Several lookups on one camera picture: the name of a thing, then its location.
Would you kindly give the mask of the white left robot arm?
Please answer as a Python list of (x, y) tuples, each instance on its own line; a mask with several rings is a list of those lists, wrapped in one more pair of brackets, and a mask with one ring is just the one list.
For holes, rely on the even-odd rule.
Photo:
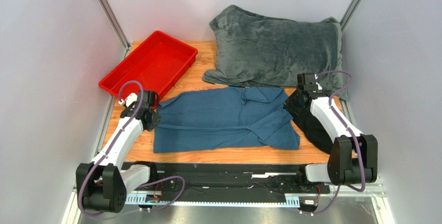
[(137, 161), (126, 170), (122, 168), (136, 139), (159, 124), (161, 117), (155, 111), (158, 102), (154, 91), (130, 94), (110, 141), (91, 162), (77, 167), (78, 206), (87, 215), (120, 212), (129, 193), (158, 179), (153, 162)]

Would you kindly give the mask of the blue t shirt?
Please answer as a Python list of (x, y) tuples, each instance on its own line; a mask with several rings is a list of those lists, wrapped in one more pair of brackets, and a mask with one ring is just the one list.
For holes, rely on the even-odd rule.
[(158, 107), (155, 153), (262, 147), (297, 150), (300, 137), (284, 109), (282, 88), (226, 87), (189, 91)]

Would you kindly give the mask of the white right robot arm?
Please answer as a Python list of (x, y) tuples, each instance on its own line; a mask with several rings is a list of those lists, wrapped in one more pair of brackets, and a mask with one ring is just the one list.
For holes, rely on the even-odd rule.
[(297, 75), (297, 86), (287, 100), (284, 109), (309, 140), (313, 128), (317, 128), (320, 144), (327, 145), (329, 158), (326, 163), (302, 165), (299, 169), (305, 183), (325, 183), (347, 186), (362, 192), (366, 184), (377, 180), (378, 141), (356, 128), (338, 110), (335, 94), (326, 92), (317, 82), (318, 75)]

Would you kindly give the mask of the black baseball cap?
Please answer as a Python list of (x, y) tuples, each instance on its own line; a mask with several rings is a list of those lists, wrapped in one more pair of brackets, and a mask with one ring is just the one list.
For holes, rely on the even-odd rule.
[(320, 121), (308, 109), (303, 109), (299, 114), (287, 110), (293, 118), (293, 123), (304, 133), (306, 139), (320, 151), (330, 154), (333, 141)]

